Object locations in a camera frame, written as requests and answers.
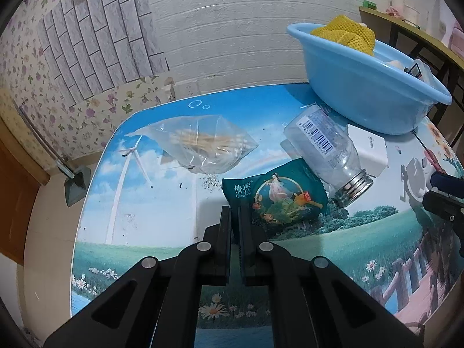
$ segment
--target yellow towel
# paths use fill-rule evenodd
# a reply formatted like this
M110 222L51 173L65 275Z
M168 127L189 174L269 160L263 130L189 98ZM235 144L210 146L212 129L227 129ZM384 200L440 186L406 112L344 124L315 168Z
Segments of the yellow towel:
M327 26L321 26L312 30L311 34L343 44L349 48L354 48L370 56L374 55L374 32L354 22L347 16L337 16Z

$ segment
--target brown door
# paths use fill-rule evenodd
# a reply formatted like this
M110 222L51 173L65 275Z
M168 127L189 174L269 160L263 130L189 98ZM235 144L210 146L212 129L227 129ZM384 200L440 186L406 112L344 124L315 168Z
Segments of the brown door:
M0 141L0 252L19 264L39 187Z

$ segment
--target green packet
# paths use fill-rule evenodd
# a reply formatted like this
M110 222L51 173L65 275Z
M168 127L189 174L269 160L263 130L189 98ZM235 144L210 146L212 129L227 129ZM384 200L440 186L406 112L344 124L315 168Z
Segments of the green packet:
M247 201L252 223L262 226L268 239L289 226L311 223L329 212L324 186L302 158L266 174L222 179L222 191L233 211Z

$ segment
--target silver jar lid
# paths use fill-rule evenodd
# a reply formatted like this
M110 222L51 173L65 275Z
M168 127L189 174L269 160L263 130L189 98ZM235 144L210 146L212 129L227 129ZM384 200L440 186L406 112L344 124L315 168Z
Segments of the silver jar lid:
M347 184L340 188L333 198L340 208L344 208L367 191L372 184L374 184L374 181L369 175L367 175L366 170L362 170Z

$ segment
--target white box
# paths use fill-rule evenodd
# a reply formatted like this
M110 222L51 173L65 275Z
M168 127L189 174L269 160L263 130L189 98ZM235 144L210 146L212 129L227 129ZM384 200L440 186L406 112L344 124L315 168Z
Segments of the white box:
M388 165L385 140L351 124L347 125L347 134L358 151L361 167L367 174L378 177Z

